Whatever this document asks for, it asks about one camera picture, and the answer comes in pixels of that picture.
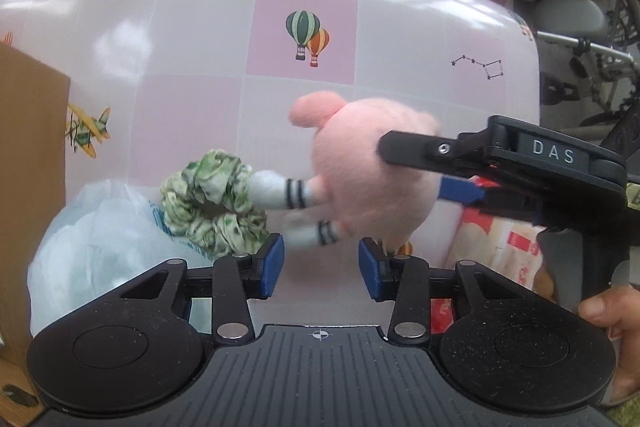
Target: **black textured handle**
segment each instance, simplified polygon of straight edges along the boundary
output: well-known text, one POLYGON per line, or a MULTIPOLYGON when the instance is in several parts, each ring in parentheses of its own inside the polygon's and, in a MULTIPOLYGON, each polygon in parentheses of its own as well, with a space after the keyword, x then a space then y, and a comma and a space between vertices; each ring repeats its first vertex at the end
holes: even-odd
POLYGON ((49 410, 33 427, 614 427, 591 407, 524 417, 456 391, 427 352, 386 343, 374 327, 267 326, 245 346, 215 352, 183 393, 129 417, 49 410))

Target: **round black pad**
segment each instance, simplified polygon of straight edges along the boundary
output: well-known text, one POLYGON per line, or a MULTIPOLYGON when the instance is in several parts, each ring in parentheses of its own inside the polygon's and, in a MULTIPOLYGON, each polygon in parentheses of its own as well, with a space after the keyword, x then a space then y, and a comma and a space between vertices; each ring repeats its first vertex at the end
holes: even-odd
POLYGON ((74 344, 74 355, 90 367, 115 369, 139 359, 148 344, 146 335, 136 328, 103 326, 80 335, 74 344))
POLYGON ((202 363, 199 334, 152 300, 94 301, 41 331, 28 367, 48 405, 114 416, 185 387, 202 363), (91 306, 100 304, 100 313, 91 306))
POLYGON ((554 330, 539 326, 511 326, 495 337, 495 350, 526 367, 548 367, 569 354, 569 343, 554 330))
POLYGON ((602 331, 533 299, 486 301, 444 333, 440 358, 480 401, 541 415, 597 403, 616 363, 602 331))

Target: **green hot air balloon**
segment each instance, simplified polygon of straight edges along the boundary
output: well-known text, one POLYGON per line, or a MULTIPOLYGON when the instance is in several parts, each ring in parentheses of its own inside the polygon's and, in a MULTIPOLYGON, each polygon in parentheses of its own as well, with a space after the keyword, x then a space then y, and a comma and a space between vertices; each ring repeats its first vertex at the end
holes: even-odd
POLYGON ((315 13, 306 10, 297 11, 287 17, 287 31, 296 41, 298 51, 296 60, 305 60, 305 46, 320 30, 320 19, 315 13))

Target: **finger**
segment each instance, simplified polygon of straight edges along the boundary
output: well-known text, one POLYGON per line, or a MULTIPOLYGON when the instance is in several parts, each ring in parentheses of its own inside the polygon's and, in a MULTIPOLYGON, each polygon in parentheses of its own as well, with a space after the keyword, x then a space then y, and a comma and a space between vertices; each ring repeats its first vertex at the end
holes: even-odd
POLYGON ((640 330, 640 292, 629 287, 611 288, 581 302, 578 315, 600 327, 640 330))

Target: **green scrunchie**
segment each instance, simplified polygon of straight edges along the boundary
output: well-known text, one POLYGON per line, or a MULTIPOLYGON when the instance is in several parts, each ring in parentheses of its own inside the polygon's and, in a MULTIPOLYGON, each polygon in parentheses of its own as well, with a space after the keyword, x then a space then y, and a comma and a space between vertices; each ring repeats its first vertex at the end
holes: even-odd
POLYGON ((236 156, 208 152, 160 187, 165 224, 174 235, 203 248, 212 261, 234 252, 256 253, 269 232, 266 214, 248 197, 251 174, 252 168, 236 156), (226 212, 208 216, 207 201, 226 212))

